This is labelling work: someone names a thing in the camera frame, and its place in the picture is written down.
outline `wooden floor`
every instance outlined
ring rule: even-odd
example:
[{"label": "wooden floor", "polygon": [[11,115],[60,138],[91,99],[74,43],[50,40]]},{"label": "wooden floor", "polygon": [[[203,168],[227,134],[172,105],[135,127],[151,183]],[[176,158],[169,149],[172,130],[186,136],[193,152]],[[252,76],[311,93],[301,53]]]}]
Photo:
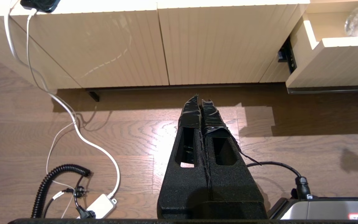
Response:
[{"label": "wooden floor", "polygon": [[[118,205],[110,218],[156,218],[177,120],[195,93],[215,102],[242,150],[254,159],[293,166],[315,195],[358,197],[358,93],[288,95],[284,85],[130,90],[102,92],[95,103],[83,90],[58,91],[83,116],[83,135],[120,166]],[[30,217],[54,135],[69,120],[48,95],[0,64],[0,223]],[[116,175],[109,159],[72,130],[59,139],[50,169],[64,163],[94,172],[89,194],[80,201],[84,206],[113,189]],[[250,171],[267,208],[289,197],[291,172],[272,166]],[[58,180],[75,185],[78,176]],[[62,189],[54,185],[50,195]],[[60,217],[69,199],[55,201],[47,217]],[[73,203],[66,217],[76,216]]]}]

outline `open drawer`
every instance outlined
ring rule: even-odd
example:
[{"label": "open drawer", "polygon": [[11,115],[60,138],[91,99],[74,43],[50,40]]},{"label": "open drawer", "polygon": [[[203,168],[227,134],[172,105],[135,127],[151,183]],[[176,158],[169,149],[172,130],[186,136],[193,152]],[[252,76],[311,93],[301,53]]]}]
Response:
[{"label": "open drawer", "polygon": [[317,0],[291,33],[297,68],[287,88],[358,85],[358,37],[344,31],[358,1]]}]

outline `white power strip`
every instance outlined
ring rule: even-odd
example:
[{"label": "white power strip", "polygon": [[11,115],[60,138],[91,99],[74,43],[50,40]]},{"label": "white power strip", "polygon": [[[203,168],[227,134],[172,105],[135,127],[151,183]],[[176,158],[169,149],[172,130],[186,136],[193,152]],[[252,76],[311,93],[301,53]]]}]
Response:
[{"label": "white power strip", "polygon": [[100,195],[86,210],[93,211],[96,218],[105,218],[116,207],[117,200],[110,200],[105,194]]}]

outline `cabinet leg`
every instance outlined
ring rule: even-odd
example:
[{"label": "cabinet leg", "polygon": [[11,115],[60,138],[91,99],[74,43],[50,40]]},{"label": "cabinet leg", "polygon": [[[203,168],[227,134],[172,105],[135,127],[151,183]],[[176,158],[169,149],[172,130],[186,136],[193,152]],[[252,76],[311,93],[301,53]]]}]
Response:
[{"label": "cabinet leg", "polygon": [[95,93],[94,91],[87,91],[88,94],[92,97],[92,99],[96,102],[100,101],[100,97],[97,93]]}]

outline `white charging cable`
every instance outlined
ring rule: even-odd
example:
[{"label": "white charging cable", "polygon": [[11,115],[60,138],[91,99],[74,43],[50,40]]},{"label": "white charging cable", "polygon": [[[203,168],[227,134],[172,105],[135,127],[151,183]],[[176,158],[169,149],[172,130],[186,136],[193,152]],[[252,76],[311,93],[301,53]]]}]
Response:
[{"label": "white charging cable", "polygon": [[[60,97],[56,96],[55,94],[51,93],[50,90],[47,88],[47,84],[44,80],[44,77],[41,75],[40,72],[38,72],[36,69],[33,69],[31,67],[31,62],[30,62],[30,48],[29,48],[29,39],[30,39],[30,34],[29,34],[29,27],[30,27],[30,20],[32,18],[33,15],[35,15],[37,13],[37,10],[36,9],[32,9],[31,10],[31,13],[27,19],[27,43],[26,43],[26,48],[27,48],[27,64],[25,64],[23,61],[20,60],[20,58],[18,57],[18,55],[16,54],[16,50],[15,50],[15,47],[14,47],[14,44],[13,44],[13,40],[12,40],[12,37],[11,37],[11,33],[10,33],[10,26],[9,26],[9,21],[10,21],[10,10],[11,10],[11,7],[10,7],[11,3],[9,4],[9,10],[7,12],[7,14],[4,15],[4,24],[5,24],[5,31],[6,31],[6,37],[7,37],[7,40],[8,40],[8,43],[9,43],[9,47],[10,47],[10,51],[12,53],[12,55],[14,56],[14,58],[21,64],[21,65],[24,65],[26,67],[28,67],[31,71],[31,75],[33,76],[33,79],[34,79],[34,82],[36,83],[36,85],[38,86],[38,88],[40,88],[41,90],[47,92],[51,98],[53,98],[56,102],[58,102],[58,104],[60,104],[67,112],[68,114],[70,115],[71,117],[71,120],[72,120],[72,123],[74,124],[74,128],[77,132],[77,135],[80,137],[80,139],[82,141],[84,141],[85,143],[87,143],[88,145],[90,146],[93,146],[95,147],[96,149],[100,150],[101,152],[103,152],[106,156],[109,157],[109,159],[113,162],[114,166],[115,166],[115,169],[117,171],[117,182],[116,182],[116,185],[114,187],[114,190],[108,195],[108,198],[112,198],[115,193],[117,192],[118,190],[118,187],[119,187],[119,184],[120,184],[120,171],[119,171],[119,168],[118,168],[118,164],[117,162],[115,161],[115,159],[103,148],[101,148],[100,146],[98,145],[95,145],[94,143],[92,142],[89,142],[87,139],[85,139],[79,129],[78,129],[78,124],[76,122],[76,114],[75,114],[75,111],[70,107],[69,104],[67,104],[64,100],[62,100]],[[40,79],[41,79],[41,82],[44,86],[44,89],[42,89],[38,83],[37,83],[37,80],[35,78],[35,75],[34,73],[36,73]]]}]

